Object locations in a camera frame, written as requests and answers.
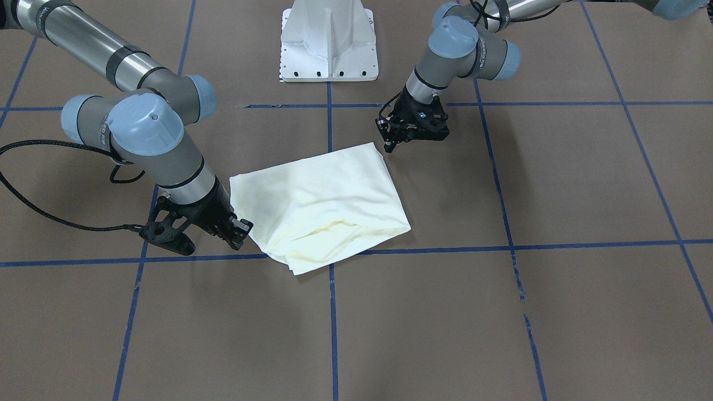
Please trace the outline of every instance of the blue tape line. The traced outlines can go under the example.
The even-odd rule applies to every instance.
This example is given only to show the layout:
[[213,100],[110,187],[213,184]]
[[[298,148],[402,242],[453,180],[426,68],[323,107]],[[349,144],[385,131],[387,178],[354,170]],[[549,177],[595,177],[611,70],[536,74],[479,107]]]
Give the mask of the blue tape line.
[[23,268],[39,266],[73,266],[73,265],[115,265],[120,263],[138,263],[140,258],[116,259],[83,259],[83,260],[29,260],[19,262],[0,262],[0,268]]
[[493,153],[493,144],[491,143],[491,139],[490,139],[490,132],[488,130],[488,122],[486,120],[486,113],[485,113],[485,110],[483,109],[483,105],[482,105],[481,91],[478,88],[478,81],[475,79],[473,80],[473,87],[476,90],[476,98],[478,99],[478,104],[480,104],[480,106],[478,106],[478,109],[481,112],[481,121],[483,123],[483,133],[485,134],[486,145],[488,146],[488,156],[490,157],[491,165],[493,166],[493,178],[495,180],[495,187],[498,190],[498,197],[500,197],[500,208],[503,211],[503,223],[505,224],[505,233],[508,236],[508,247],[510,249],[510,258],[513,261],[513,270],[515,271],[515,281],[517,281],[518,290],[520,291],[520,300],[524,300],[525,299],[525,288],[523,287],[522,280],[520,280],[520,271],[518,269],[518,258],[517,258],[517,255],[515,254],[515,243],[513,242],[513,234],[510,231],[510,223],[508,221],[508,212],[505,208],[505,198],[503,197],[503,189],[501,188],[500,178],[498,177],[498,167],[495,162],[495,154]]
[[327,152],[332,152],[332,83],[327,82]]
[[327,104],[249,104],[245,108],[326,108]]
[[464,248],[413,248],[413,249],[370,249],[360,252],[360,255],[408,255],[414,253],[462,253],[462,252],[496,252],[510,250],[509,246],[473,246]]
[[540,394],[542,395],[542,401],[547,401],[547,390],[545,389],[545,379],[542,376],[542,367],[540,366],[540,356],[537,353],[537,345],[535,344],[535,338],[533,337],[533,327],[530,323],[530,318],[527,315],[525,317],[525,326],[528,329],[528,338],[530,339],[530,349],[533,352],[533,360],[535,361],[535,371],[537,372],[537,381],[540,383]]
[[[713,244],[713,238],[694,239],[681,241],[686,245]],[[583,249],[583,248],[625,248],[643,246],[679,245],[678,240],[630,241],[614,243],[560,243],[560,244],[534,244],[515,245],[515,250],[547,250],[547,249]],[[508,245],[500,246],[473,246],[460,248],[410,248],[410,249],[370,249],[360,252],[359,255],[411,255],[419,253],[479,253],[501,252],[510,250]],[[204,256],[160,256],[147,257],[147,263],[167,262],[201,262],[207,260],[252,260],[266,259],[264,253],[232,254],[232,255],[204,255]],[[41,266],[70,266],[70,265],[108,265],[119,263],[138,263],[140,258],[116,259],[83,259],[83,260],[28,260],[18,262],[0,262],[0,268],[41,267]]]
[[190,31],[193,27],[193,14],[195,13],[195,0],[190,2],[190,11],[188,12],[188,26],[185,29],[185,38],[183,39],[183,49],[180,54],[180,63],[178,64],[178,76],[183,75],[183,64],[185,64],[185,55],[188,52],[188,43],[190,42]]
[[631,116],[631,113],[629,112],[629,107],[624,100],[624,95],[622,94],[621,88],[619,87],[619,83],[617,82],[617,79],[614,77],[614,71],[612,70],[611,65],[609,64],[609,60],[607,59],[607,55],[604,52],[604,47],[602,46],[601,41],[599,40],[599,36],[597,35],[597,31],[594,28],[594,24],[592,23],[592,19],[589,17],[589,13],[587,12],[587,8],[585,7],[584,3],[580,3],[582,6],[582,11],[584,11],[584,15],[587,18],[587,22],[589,23],[589,27],[592,30],[592,34],[594,35],[594,39],[597,42],[597,46],[599,47],[599,52],[602,54],[602,58],[604,59],[604,64],[607,66],[607,70],[609,71],[609,75],[612,77],[612,82],[614,83],[614,87],[617,90],[617,93],[619,94],[619,99],[621,100],[621,104],[624,107],[624,111],[626,112],[626,116],[629,119],[629,124],[631,125],[631,129],[634,132],[634,137],[636,138],[636,142],[639,146],[639,150],[641,151],[641,154],[644,158],[644,162],[646,163],[646,167],[649,170],[649,174],[651,175],[651,179],[654,181],[654,186],[656,187],[656,191],[659,194],[659,198],[661,199],[661,203],[664,206],[664,210],[666,211],[666,216],[668,216],[669,222],[671,223],[671,228],[673,229],[674,234],[676,235],[676,239],[678,241],[678,244],[681,248],[681,253],[683,253],[683,257],[686,260],[686,264],[688,265],[688,270],[691,273],[691,276],[693,277],[693,281],[696,284],[696,288],[698,289],[698,293],[701,297],[701,300],[703,301],[703,306],[705,306],[706,311],[708,312],[708,318],[711,320],[711,323],[713,323],[713,310],[711,309],[711,305],[708,302],[708,298],[706,297],[706,293],[703,291],[703,287],[701,286],[701,283],[698,279],[698,274],[696,274],[696,270],[693,268],[693,264],[691,263],[691,259],[688,256],[688,252],[686,251],[686,247],[683,243],[683,239],[681,238],[681,234],[678,231],[678,227],[676,226],[676,222],[674,221],[673,215],[671,214],[671,210],[669,209],[668,202],[666,202],[666,198],[664,197],[664,193],[661,189],[661,185],[659,185],[659,181],[656,178],[656,174],[654,173],[654,168],[651,165],[651,162],[649,161],[649,157],[646,154],[646,150],[644,149],[644,143],[641,141],[641,137],[639,136],[639,131],[636,129],[636,125],[634,124],[634,119]]
[[582,248],[624,248],[637,246],[657,246],[657,245],[678,245],[677,240],[659,241],[632,241],[616,243],[563,243],[563,244],[543,244],[543,245],[515,245],[516,250],[537,250],[537,249],[582,249]]
[[62,107],[11,107],[9,111],[62,111]]
[[713,101],[628,101],[626,104],[634,106],[686,106],[713,104]]
[[17,94],[17,88],[20,86],[20,81],[22,81],[22,76],[25,74],[25,70],[27,69],[27,64],[30,62],[30,57],[32,56],[32,52],[35,50],[35,45],[37,44],[37,37],[32,39],[32,43],[30,44],[30,49],[28,49],[27,54],[25,55],[25,60],[22,62],[22,67],[20,67],[20,72],[17,73],[17,79],[15,79],[15,84],[12,86],[12,91],[10,92],[10,97],[7,98],[7,103],[5,103],[5,111],[3,111],[2,115],[0,116],[0,128],[2,128],[2,125],[5,123],[5,118],[7,117],[7,113],[9,112],[10,106],[12,106],[12,101],[15,99],[15,95]]
[[[327,82],[327,152],[332,152],[332,82]],[[332,319],[332,400],[339,400],[337,350],[337,294],[334,290],[334,264],[329,265],[329,308]]]
[[[183,64],[185,63],[185,55],[188,50],[188,42],[190,40],[190,30],[191,26],[193,24],[193,14],[195,12],[195,0],[191,1],[190,4],[190,13],[188,14],[188,26],[186,27],[186,32],[185,32],[185,40],[183,42],[183,49],[181,51],[181,57],[180,57],[180,63],[178,66],[178,75],[181,76],[183,74]],[[151,205],[149,208],[149,213],[150,210],[153,208],[154,204],[156,203],[156,198],[158,197],[158,186],[154,185],[153,186],[153,195],[151,197]],[[143,243],[143,247],[141,248],[141,261],[138,264],[138,271],[136,272],[136,282],[134,285],[134,292],[133,292],[133,297],[131,298],[131,308],[129,309],[129,318],[126,323],[126,333],[124,335],[124,345],[121,350],[121,359],[119,361],[119,369],[118,372],[116,373],[116,384],[114,384],[114,396],[112,398],[112,401],[118,401],[119,400],[119,393],[121,392],[121,382],[124,376],[124,368],[126,366],[126,356],[129,351],[129,342],[131,341],[131,330],[133,329],[133,320],[134,316],[136,314],[136,305],[138,304],[138,294],[140,290],[140,283],[141,283],[141,277],[143,276],[143,267],[145,265],[146,261],[146,251],[148,249],[148,242]]]
[[155,256],[146,258],[147,263],[166,263],[166,262],[205,262],[207,260],[251,260],[265,259],[267,255],[264,253],[250,254],[234,254],[234,255],[206,255],[206,256]]
[[681,242],[683,242],[683,243],[686,244],[686,245],[689,245],[689,244],[691,244],[691,245],[695,245],[695,244],[713,244],[713,239],[709,239],[709,240],[683,240],[683,241],[681,241]]
[[[498,106],[619,106],[620,101],[487,101],[483,103],[453,102],[447,107],[498,107]],[[691,106],[713,104],[713,101],[630,101],[626,104],[636,106]],[[332,108],[376,108],[383,103],[333,103]],[[245,108],[328,108],[329,104],[250,104]]]
[[144,242],[141,249],[141,261],[138,264],[138,269],[136,270],[136,280],[134,282],[134,291],[131,297],[131,307],[129,308],[129,318],[126,322],[126,332],[124,333],[124,343],[121,348],[121,359],[119,360],[119,370],[116,373],[116,383],[114,384],[114,396],[112,401],[119,400],[119,392],[121,391],[121,381],[124,377],[124,368],[126,367],[126,357],[129,352],[129,342],[131,341],[131,330],[133,329],[133,319],[136,315],[136,305],[138,303],[138,292],[141,284],[141,278],[143,277],[143,259],[146,257],[146,249],[148,248],[148,243]]
[[339,365],[337,358],[337,294],[334,289],[334,264],[329,265],[329,307],[332,317],[332,399],[339,400]]
[[383,103],[338,103],[338,104],[332,104],[332,107],[334,108],[374,108],[374,107],[382,107],[384,104]]

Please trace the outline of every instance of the black cable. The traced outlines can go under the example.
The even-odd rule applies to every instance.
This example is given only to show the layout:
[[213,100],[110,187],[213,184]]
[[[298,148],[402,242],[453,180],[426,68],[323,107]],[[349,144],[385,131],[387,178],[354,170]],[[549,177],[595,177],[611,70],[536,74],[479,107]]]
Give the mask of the black cable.
[[114,166],[114,169],[111,171],[111,174],[109,174],[109,182],[110,183],[112,183],[112,184],[131,184],[131,183],[135,183],[136,181],[139,181],[141,179],[141,177],[143,177],[143,175],[146,174],[146,172],[142,170],[138,174],[138,176],[136,176],[134,178],[130,178],[128,180],[117,180],[116,173],[119,172],[119,168],[121,168],[121,166],[122,166],[121,164],[117,164],[116,166]]
[[[14,148],[19,148],[21,146],[30,146],[30,145],[55,145],[55,146],[64,146],[67,148],[75,148],[75,149],[83,149],[85,151],[92,151],[96,152],[105,156],[111,157],[111,153],[99,149],[99,148],[94,148],[93,146],[87,146],[87,145],[82,145],[79,143],[72,143],[72,142],[64,142],[64,141],[55,141],[51,139],[31,139],[28,141],[19,141],[19,142],[14,142],[10,143],[9,145],[5,145],[2,148],[0,148],[0,155],[3,153],[9,151],[10,149]],[[115,225],[112,227],[90,227],[88,225],[81,225],[81,224],[76,224],[72,223],[71,221],[64,220],[62,218],[59,218],[55,215],[52,215],[50,213],[47,213],[46,211],[38,208],[34,203],[30,202],[27,198],[22,196],[21,193],[19,193],[15,187],[13,187],[10,182],[7,181],[5,176],[0,172],[0,182],[2,182],[7,189],[12,192],[13,195],[15,195],[22,203],[27,205],[30,209],[36,211],[37,213],[47,217],[50,220],[54,220],[57,223],[62,223],[64,225],[68,225],[69,227],[72,228],[78,228],[80,230],[86,230],[86,231],[117,231],[117,230],[129,230],[133,231],[134,233],[138,233],[141,231],[143,228],[143,225],[138,225],[138,224],[122,224],[122,225]]]
[[530,18],[523,18],[523,19],[511,19],[510,22],[527,22],[527,21],[535,21],[536,19],[540,19],[540,18],[545,18],[546,16],[555,12],[556,9],[559,9],[560,5],[561,4],[556,5],[553,9],[551,9],[550,11],[547,11],[546,13],[544,13],[542,15],[538,15],[538,16],[534,16],[534,17],[530,17]]
[[[488,0],[485,0],[483,4],[480,4],[474,0],[471,1],[471,6],[478,12],[478,18],[476,19],[475,23],[473,25],[478,25],[478,22],[480,22],[482,17],[485,17],[483,20],[483,25],[485,26],[485,29],[488,28],[488,19],[492,19],[497,22],[503,22],[503,20],[499,16],[492,16],[488,13],[486,13],[486,5],[488,4]],[[510,22],[528,22],[528,21],[535,21],[536,19],[540,18],[545,18],[546,16],[552,14],[555,12],[556,9],[560,8],[561,4],[556,5],[554,8],[552,8],[550,11],[547,11],[544,14],[538,15],[538,16],[533,16],[530,18],[522,18],[522,19],[511,19]]]
[[383,118],[383,117],[384,117],[384,116],[382,115],[382,113],[384,112],[384,110],[386,110],[386,107],[387,107],[389,104],[391,104],[392,101],[395,101],[396,98],[399,97],[399,95],[401,95],[401,92],[398,92],[393,98],[391,98],[391,100],[389,100],[389,101],[387,101],[386,103],[384,103],[384,105],[381,107],[381,110],[379,110],[379,118]]

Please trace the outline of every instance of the cloth fold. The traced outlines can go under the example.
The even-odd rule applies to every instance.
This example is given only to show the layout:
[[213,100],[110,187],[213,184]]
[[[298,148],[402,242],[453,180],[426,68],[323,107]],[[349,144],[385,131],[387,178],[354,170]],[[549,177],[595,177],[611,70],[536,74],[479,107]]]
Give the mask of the cloth fold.
[[250,237],[295,275],[411,230],[373,143],[231,177],[230,193]]

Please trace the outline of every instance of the black band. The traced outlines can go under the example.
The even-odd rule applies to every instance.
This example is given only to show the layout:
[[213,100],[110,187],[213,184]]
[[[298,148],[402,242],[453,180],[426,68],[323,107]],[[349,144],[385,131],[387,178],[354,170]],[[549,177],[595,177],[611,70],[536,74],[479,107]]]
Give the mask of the black band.
[[101,134],[101,142],[105,143],[109,147],[109,153],[111,153],[111,158],[116,164],[132,164],[130,161],[124,160],[119,152],[114,148],[114,144],[111,143],[111,130],[109,129],[109,115],[107,114],[99,127],[99,133]]
[[156,88],[146,88],[146,89],[149,91],[152,91],[156,96],[161,96],[163,98],[163,100],[166,100],[166,96],[164,96],[163,93],[159,92]]
[[141,86],[143,85],[143,82],[146,81],[146,79],[148,78],[148,76],[151,75],[154,71],[157,71],[157,70],[168,70],[168,68],[166,68],[166,67],[154,67],[154,68],[152,68],[152,69],[146,71],[146,73],[143,74],[143,76],[142,76],[141,79],[139,80],[138,85],[136,86],[136,88],[137,88],[137,89],[141,89]]
[[17,23],[17,26],[22,27],[20,24],[20,20],[17,18],[17,4],[19,3],[19,0],[13,0],[12,3],[10,3],[10,14],[12,14],[12,19],[15,20],[15,23]]
[[426,82],[423,78],[421,78],[421,76],[419,75],[419,72],[416,71],[415,68],[414,68],[414,75],[419,79],[419,81],[420,81],[423,85],[426,85],[426,86],[428,86],[428,87],[431,88],[431,89],[436,89],[437,91],[442,91],[442,90],[448,88],[448,86],[435,86],[435,85],[429,84],[429,83]]
[[175,184],[173,186],[162,186],[162,185],[159,185],[159,186],[164,189],[174,189],[174,188],[178,188],[180,186],[184,186],[185,184],[195,180],[195,178],[200,175],[200,172],[203,171],[203,166],[205,166],[205,158],[200,159],[200,167],[198,167],[198,169],[195,171],[195,173],[193,173],[193,175],[191,177],[189,177],[187,180],[180,182],[178,184]]
[[468,73],[467,73],[466,75],[461,75],[461,76],[459,76],[459,78],[468,78],[469,76],[471,76],[471,74],[473,73],[473,71],[476,70],[476,65],[479,65],[479,64],[480,64],[480,68],[478,68],[478,71],[480,71],[480,70],[483,69],[483,66],[485,66],[485,61],[483,60],[483,55],[486,53],[486,52],[485,52],[485,48],[486,48],[486,43],[485,43],[485,41],[483,40],[483,38],[479,38],[479,39],[478,39],[478,44],[476,45],[476,49],[478,49],[478,50],[476,51],[476,59],[473,60],[473,65],[472,65],[472,67],[471,67],[471,70],[468,71]]
[[7,18],[7,13],[5,12],[5,3],[0,0],[0,29],[5,29],[5,18]]
[[506,0],[495,0],[496,6],[498,6],[498,13],[500,14],[500,26],[497,32],[502,31],[510,25],[510,7]]
[[84,101],[82,102],[82,104],[79,105],[79,108],[77,108],[77,121],[76,121],[76,124],[77,124],[77,135],[79,135],[79,140],[80,140],[81,143],[84,144],[84,145],[86,145],[86,143],[84,143],[84,140],[82,139],[82,134],[81,134],[81,132],[79,132],[79,113],[81,112],[82,108],[84,107],[84,103],[86,103],[87,100],[89,100],[89,99],[91,99],[91,98],[98,98],[98,97],[100,97],[100,96],[99,96],[99,95],[89,96],[88,98],[84,99]]
[[47,17],[49,17],[49,14],[55,9],[62,6],[76,7],[74,4],[67,0],[50,0],[43,4],[39,11],[37,11],[37,15],[35,15],[35,24],[37,25],[37,30],[40,31],[42,33],[42,36],[46,37],[47,40],[52,42],[52,44],[55,46],[57,46],[57,44],[54,43],[52,39],[47,36],[47,32],[45,32],[45,23],[47,22]]
[[109,57],[109,61],[106,62],[106,78],[112,85],[116,86],[116,70],[119,68],[121,61],[135,53],[144,53],[148,56],[148,53],[138,47],[127,45],[118,49]]

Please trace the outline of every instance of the black gripper mount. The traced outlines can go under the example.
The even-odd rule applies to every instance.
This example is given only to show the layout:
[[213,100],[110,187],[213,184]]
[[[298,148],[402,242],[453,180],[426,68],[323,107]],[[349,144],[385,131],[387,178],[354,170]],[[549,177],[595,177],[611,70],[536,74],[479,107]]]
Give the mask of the black gripper mount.
[[[168,214],[161,221],[157,221],[162,211]],[[185,221],[174,228],[176,220],[181,218],[185,218]],[[139,236],[152,245],[188,256],[195,251],[193,241],[184,233],[191,224],[210,235],[216,235],[233,250],[240,250],[242,242],[252,229],[252,223],[248,220],[237,220],[237,216],[230,209],[230,199],[225,189],[216,179],[208,195],[188,205],[178,205],[163,195],[159,196]]]
[[442,141],[450,131],[446,125],[448,114],[441,99],[434,96],[431,104],[423,104],[404,87],[388,117],[376,119],[376,127],[384,139],[384,150],[394,151],[401,142]]

